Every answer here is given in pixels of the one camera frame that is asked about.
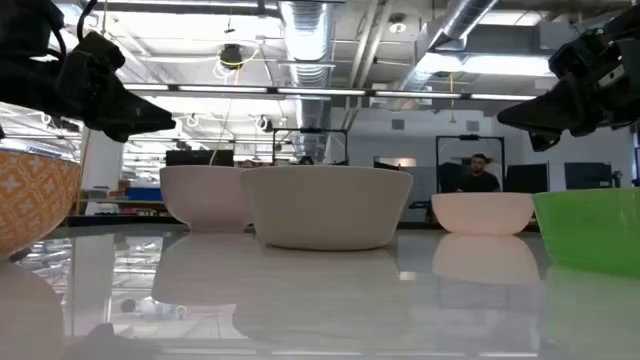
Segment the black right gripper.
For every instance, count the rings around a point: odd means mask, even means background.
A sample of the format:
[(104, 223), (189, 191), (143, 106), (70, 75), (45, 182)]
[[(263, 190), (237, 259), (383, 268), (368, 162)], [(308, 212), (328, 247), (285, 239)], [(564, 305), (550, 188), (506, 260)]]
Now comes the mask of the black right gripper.
[(534, 152), (559, 143), (561, 133), (553, 132), (586, 136), (640, 120), (640, 19), (583, 31), (555, 52), (549, 68), (560, 82), (497, 115), (499, 123), (529, 131)]

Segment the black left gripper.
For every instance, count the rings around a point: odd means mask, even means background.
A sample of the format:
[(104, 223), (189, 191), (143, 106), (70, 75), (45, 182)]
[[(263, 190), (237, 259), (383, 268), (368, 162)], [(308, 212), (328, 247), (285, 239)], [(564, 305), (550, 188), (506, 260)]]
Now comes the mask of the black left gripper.
[[(125, 64), (117, 45), (97, 32), (89, 32), (64, 58), (55, 91), (84, 121), (95, 121), (113, 92), (116, 71)], [(107, 107), (108, 122), (115, 129), (103, 133), (125, 143), (147, 131), (172, 130), (172, 113), (129, 91), (118, 92)]]

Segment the small white bowl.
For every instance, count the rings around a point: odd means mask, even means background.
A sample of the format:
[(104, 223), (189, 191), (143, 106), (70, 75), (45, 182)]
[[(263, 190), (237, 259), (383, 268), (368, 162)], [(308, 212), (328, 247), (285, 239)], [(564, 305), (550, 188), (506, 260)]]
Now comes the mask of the small white bowl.
[(464, 235), (514, 235), (526, 228), (534, 213), (532, 195), (527, 193), (441, 193), (431, 201), (439, 224)]

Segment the orange patterned bowl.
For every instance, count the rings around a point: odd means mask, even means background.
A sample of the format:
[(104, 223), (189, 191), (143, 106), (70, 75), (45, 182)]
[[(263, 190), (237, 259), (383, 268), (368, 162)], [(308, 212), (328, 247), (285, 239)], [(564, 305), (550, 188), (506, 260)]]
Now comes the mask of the orange patterned bowl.
[(81, 179), (76, 162), (0, 149), (0, 258), (55, 229), (68, 215)]

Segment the large beige bowl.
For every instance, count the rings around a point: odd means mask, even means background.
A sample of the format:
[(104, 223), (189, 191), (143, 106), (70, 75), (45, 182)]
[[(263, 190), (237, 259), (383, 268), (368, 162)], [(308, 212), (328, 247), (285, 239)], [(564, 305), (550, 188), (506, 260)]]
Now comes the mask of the large beige bowl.
[(413, 186), (402, 171), (330, 165), (255, 168), (240, 181), (261, 242), (313, 251), (386, 246)]

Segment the white building column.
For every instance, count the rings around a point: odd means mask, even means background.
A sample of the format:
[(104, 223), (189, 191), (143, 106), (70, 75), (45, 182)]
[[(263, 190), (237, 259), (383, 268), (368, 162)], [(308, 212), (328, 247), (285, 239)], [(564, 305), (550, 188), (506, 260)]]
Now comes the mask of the white building column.
[(123, 166), (124, 144), (107, 137), (103, 132), (85, 127), (82, 131), (80, 185), (77, 215), (93, 214), (98, 204), (88, 202), (92, 195), (106, 198), (118, 189)]

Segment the blue storage bin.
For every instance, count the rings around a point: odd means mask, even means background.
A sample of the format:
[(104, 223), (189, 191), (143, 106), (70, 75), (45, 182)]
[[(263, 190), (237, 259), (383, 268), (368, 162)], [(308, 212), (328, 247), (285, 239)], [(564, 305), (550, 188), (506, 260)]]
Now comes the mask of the blue storage bin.
[(128, 200), (136, 202), (163, 201), (160, 188), (129, 187), (126, 190), (126, 197)]

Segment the pink ceramic bowl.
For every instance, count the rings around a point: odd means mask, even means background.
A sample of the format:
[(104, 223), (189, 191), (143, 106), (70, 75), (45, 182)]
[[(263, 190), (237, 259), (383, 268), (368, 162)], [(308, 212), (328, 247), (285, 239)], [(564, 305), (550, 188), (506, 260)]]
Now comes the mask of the pink ceramic bowl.
[(165, 207), (192, 232), (242, 232), (250, 223), (240, 183), (243, 169), (180, 165), (160, 170)]

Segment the green plastic bowl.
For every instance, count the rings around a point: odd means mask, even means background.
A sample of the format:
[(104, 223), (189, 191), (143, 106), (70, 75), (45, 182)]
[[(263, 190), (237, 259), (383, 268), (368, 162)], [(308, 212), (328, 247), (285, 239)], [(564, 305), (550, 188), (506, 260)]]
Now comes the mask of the green plastic bowl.
[(533, 203), (554, 263), (640, 278), (640, 188), (539, 193)]

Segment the long ceiling light strip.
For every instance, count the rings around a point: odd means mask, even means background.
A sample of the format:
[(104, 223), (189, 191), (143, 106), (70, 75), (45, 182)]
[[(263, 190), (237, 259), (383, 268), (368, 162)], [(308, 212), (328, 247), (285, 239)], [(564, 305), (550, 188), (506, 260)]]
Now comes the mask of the long ceiling light strip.
[(296, 95), (296, 96), (340, 96), (340, 97), (380, 97), (407, 99), (447, 99), (472, 101), (522, 102), (534, 99), (531, 95), (509, 95), (488, 93), (456, 93), (433, 91), (391, 91), (374, 89), (342, 88), (304, 88), (274, 86), (236, 86), (236, 85), (180, 85), (180, 84), (142, 84), (129, 83), (124, 88), (137, 92), (188, 92), (206, 94), (241, 95)]

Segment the black metal frame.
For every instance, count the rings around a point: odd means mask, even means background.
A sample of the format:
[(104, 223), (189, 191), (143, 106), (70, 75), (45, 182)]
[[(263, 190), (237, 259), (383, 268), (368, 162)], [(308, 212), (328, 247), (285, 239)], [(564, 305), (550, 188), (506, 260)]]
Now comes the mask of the black metal frame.
[[(349, 133), (345, 129), (330, 129), (317, 127), (303, 128), (274, 128), (271, 132), (271, 164), (276, 163), (276, 157), (281, 145), (290, 145), (296, 160), (309, 158), (314, 165), (349, 164)], [(342, 159), (331, 160), (330, 139), (341, 136), (339, 145), (342, 147)]]
[(504, 137), (440, 135), (435, 138), (436, 192), (454, 192), (458, 178), (470, 170), (475, 154), (483, 154), (488, 159), (486, 170), (497, 178), (503, 189), (506, 175)]

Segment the slanted silver ventilation duct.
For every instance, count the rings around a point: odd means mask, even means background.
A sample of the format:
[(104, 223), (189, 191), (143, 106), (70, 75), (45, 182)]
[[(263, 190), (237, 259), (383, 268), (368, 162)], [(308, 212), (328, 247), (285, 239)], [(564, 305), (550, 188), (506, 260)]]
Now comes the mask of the slanted silver ventilation duct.
[(445, 13), (425, 23), (414, 43), (414, 66), (399, 83), (400, 91), (422, 91), (438, 73), (455, 73), (461, 61), (439, 50), (460, 52), (467, 37), (499, 0), (449, 0)]

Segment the round silver ventilation duct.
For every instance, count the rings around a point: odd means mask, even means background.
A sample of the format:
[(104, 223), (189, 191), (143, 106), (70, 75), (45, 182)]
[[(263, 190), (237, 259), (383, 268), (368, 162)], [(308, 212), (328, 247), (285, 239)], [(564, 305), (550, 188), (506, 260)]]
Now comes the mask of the round silver ventilation duct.
[[(320, 2), (281, 1), (284, 39), (288, 59), (298, 62), (290, 67), (294, 87), (327, 88), (334, 6)], [(331, 102), (300, 98), (296, 100), (296, 120), (299, 128), (328, 129), (331, 123)]]

